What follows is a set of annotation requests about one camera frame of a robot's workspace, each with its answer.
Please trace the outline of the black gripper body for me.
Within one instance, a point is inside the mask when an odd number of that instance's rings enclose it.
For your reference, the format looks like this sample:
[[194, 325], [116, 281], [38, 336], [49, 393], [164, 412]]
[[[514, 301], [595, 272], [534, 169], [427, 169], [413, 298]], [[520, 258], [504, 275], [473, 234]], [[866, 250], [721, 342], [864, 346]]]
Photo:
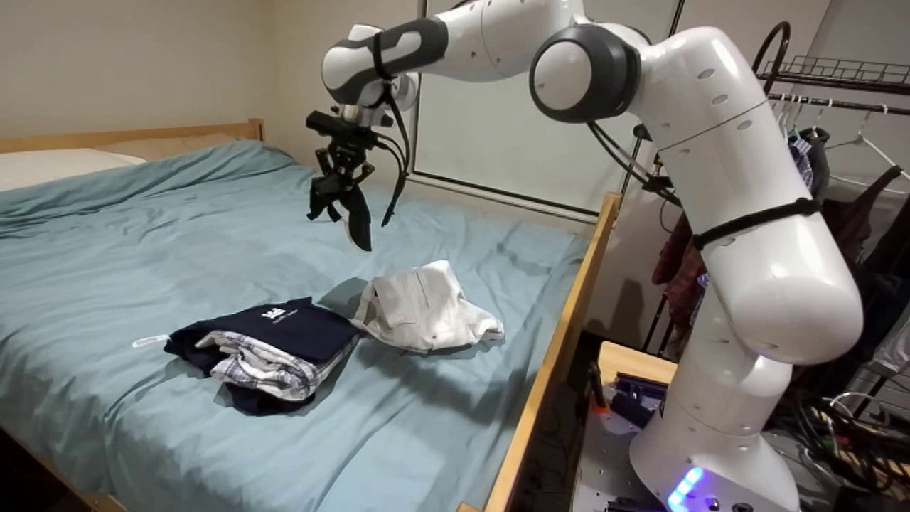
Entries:
[[377, 144], [377, 136], [370, 127], [356, 127], [346, 134], [333, 134], [329, 144], [315, 153], [322, 170], [333, 177], [342, 187], [357, 187], [373, 166], [366, 153]]

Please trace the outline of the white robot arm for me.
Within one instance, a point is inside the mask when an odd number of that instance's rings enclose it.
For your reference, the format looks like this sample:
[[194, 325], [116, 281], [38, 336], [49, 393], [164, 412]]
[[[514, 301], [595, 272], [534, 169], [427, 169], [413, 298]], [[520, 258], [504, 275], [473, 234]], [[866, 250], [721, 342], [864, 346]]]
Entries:
[[862, 336], [855, 281], [801, 183], [767, 97], [726, 31], [659, 42], [595, 22], [584, 0], [464, 0], [392, 29], [356, 26], [322, 60], [342, 117], [360, 134], [413, 70], [490, 82], [525, 75], [558, 123], [633, 113], [709, 270], [694, 334], [663, 407], [629, 443], [636, 481], [667, 512], [800, 512], [797, 481], [763, 437], [791, 375], [844, 356]]

